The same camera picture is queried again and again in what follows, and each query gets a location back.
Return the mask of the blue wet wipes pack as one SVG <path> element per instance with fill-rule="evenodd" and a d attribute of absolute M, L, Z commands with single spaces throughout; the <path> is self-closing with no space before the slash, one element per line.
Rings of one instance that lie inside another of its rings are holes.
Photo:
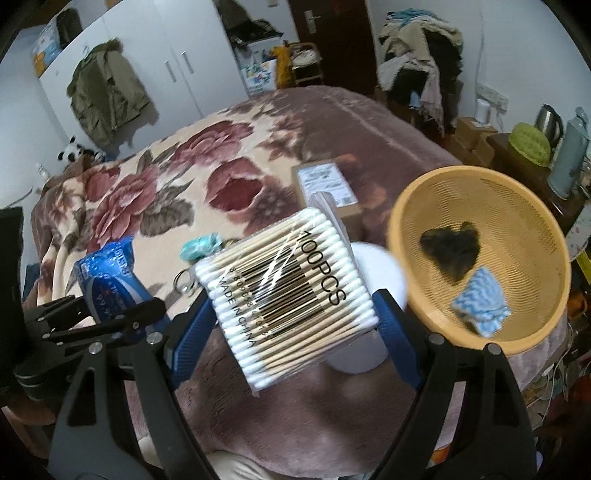
<path fill-rule="evenodd" d="M 106 244 L 74 264 L 74 273 L 90 315 L 98 323 L 152 298 L 133 272 L 132 238 Z"/>

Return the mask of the teal surgical face mask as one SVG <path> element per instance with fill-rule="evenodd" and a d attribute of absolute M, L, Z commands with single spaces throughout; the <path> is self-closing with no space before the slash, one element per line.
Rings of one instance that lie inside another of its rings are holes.
<path fill-rule="evenodd" d="M 197 262 L 221 250 L 222 243 L 221 235 L 216 232 L 197 237 L 183 244 L 179 258 L 187 263 Z"/>

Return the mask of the blue white striped cloth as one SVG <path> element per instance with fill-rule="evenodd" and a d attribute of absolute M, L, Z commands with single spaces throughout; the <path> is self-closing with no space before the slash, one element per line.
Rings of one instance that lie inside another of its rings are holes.
<path fill-rule="evenodd" d="M 499 281 L 485 266 L 475 271 L 451 308 L 485 338 L 492 338 L 512 315 Z"/>

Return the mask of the cotton swabs pack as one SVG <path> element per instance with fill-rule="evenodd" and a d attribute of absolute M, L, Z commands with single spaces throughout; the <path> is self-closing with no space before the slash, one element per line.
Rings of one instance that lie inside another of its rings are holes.
<path fill-rule="evenodd" d="M 249 387 L 262 391 L 377 328 L 332 196 L 190 268 Z"/>

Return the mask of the dark fuzzy cloth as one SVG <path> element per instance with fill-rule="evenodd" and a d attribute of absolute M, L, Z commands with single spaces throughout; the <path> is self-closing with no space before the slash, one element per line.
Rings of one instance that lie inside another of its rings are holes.
<path fill-rule="evenodd" d="M 424 254 L 452 282 L 461 281 L 474 267 L 480 254 L 480 234 L 472 222 L 455 230 L 451 226 L 425 231 L 420 238 Z"/>

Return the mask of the panda plush toy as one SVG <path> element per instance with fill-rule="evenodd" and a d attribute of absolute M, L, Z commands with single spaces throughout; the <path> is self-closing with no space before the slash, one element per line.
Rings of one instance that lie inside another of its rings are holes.
<path fill-rule="evenodd" d="M 76 137 L 72 136 L 68 144 L 57 155 L 59 161 L 74 163 L 82 156 L 89 156 L 93 162 L 102 163 L 105 160 L 105 154 L 102 151 L 95 151 L 84 147 L 77 142 Z"/>

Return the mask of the orange plastic basket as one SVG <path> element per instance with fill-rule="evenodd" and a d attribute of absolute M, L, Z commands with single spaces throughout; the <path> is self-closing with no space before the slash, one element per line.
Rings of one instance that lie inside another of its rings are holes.
<path fill-rule="evenodd" d="M 458 346 L 482 349 L 487 343 L 452 309 L 466 280 L 449 280 L 420 246 L 425 231 L 465 222 L 479 233 L 476 265 L 492 272 L 512 311 L 493 341 L 507 355 L 536 347 L 566 313 L 571 266 L 565 237 L 539 197 L 491 169 L 433 170 L 410 183 L 394 204 L 387 246 L 405 271 L 409 307 Z"/>

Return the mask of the brown cardboard box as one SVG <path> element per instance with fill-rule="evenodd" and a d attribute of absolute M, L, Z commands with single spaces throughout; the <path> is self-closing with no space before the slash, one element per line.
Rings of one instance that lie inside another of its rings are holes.
<path fill-rule="evenodd" d="M 360 202 L 335 161 L 322 160 L 294 166 L 291 176 L 298 206 L 311 206 L 311 196 L 314 194 L 330 194 L 335 213 L 346 227 L 349 239 L 363 239 Z"/>

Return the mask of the grey green thermos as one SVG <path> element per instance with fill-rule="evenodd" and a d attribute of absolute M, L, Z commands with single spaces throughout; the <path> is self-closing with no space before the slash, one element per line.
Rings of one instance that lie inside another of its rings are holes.
<path fill-rule="evenodd" d="M 575 109 L 575 117 L 568 121 L 562 144 L 547 179 L 555 195 L 566 200 L 580 175 L 590 137 L 589 118 L 582 107 Z"/>

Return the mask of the printed shopping bag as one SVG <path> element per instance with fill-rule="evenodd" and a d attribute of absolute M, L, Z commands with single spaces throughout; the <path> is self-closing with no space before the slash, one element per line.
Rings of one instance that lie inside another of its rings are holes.
<path fill-rule="evenodd" d="M 276 91 L 276 59 L 262 63 L 252 61 L 240 73 L 250 98 Z"/>

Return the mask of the white wardrobe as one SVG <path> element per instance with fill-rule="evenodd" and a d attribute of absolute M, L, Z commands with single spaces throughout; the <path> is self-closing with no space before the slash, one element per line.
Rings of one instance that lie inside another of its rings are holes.
<path fill-rule="evenodd" d="M 228 36 L 211 1 L 122 1 L 87 26 L 40 77 L 68 138 L 93 141 L 74 117 L 66 89 L 75 67 L 117 39 L 152 103 L 122 127 L 106 152 L 125 157 L 247 98 Z"/>

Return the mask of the steel electric kettle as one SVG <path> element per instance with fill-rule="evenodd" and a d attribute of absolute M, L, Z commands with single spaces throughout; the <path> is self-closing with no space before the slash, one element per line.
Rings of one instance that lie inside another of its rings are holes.
<path fill-rule="evenodd" d="M 534 126 L 544 134 L 552 149 L 558 146 L 564 134 L 564 124 L 562 118 L 552 106 L 548 104 L 541 106 Z"/>

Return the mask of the white power strip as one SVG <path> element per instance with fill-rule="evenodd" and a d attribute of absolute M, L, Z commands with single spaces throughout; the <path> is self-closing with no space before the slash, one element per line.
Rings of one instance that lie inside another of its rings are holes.
<path fill-rule="evenodd" d="M 499 91 L 485 84 L 478 83 L 476 85 L 476 94 L 479 98 L 488 101 L 500 112 L 506 112 L 508 110 L 509 99 Z"/>

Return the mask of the dark wooden door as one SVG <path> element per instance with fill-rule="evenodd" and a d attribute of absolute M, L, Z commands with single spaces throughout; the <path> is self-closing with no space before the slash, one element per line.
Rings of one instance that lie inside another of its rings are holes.
<path fill-rule="evenodd" d="M 298 38 L 318 48 L 324 83 L 372 96 L 377 61 L 366 2 L 290 0 L 288 5 Z"/>

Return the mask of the pile of clothes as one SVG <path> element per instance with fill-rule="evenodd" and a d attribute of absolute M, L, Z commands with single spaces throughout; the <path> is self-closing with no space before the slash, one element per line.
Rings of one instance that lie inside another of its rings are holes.
<path fill-rule="evenodd" d="M 424 9 L 390 11 L 378 40 L 378 85 L 389 99 L 421 114 L 443 134 L 462 72 L 462 32 Z"/>

